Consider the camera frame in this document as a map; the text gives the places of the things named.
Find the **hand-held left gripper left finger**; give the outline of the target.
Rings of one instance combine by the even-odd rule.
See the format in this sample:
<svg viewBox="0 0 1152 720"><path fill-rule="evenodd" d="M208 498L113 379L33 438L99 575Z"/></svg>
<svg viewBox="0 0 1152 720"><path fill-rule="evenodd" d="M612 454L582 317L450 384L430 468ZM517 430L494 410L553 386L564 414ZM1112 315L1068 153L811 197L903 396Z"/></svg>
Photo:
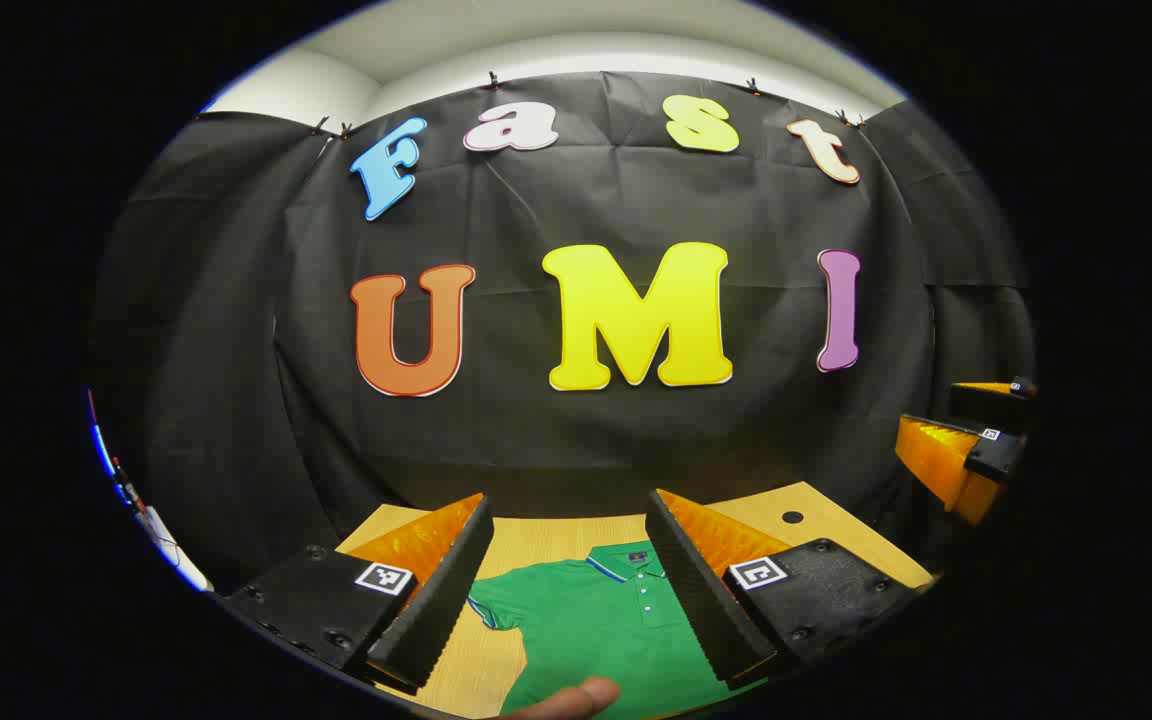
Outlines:
<svg viewBox="0 0 1152 720"><path fill-rule="evenodd" d="M223 606L353 679L429 682L494 535L483 493L349 552L306 546Z"/></svg>

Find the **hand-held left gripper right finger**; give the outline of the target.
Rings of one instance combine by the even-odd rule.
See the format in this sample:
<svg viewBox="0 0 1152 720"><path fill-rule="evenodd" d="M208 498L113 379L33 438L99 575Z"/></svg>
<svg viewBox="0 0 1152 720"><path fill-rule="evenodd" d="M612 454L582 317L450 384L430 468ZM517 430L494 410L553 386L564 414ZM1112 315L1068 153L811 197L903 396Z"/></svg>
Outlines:
<svg viewBox="0 0 1152 720"><path fill-rule="evenodd" d="M923 588L836 538L782 541L666 488L649 497L645 526L710 667L732 689L835 655Z"/></svg>

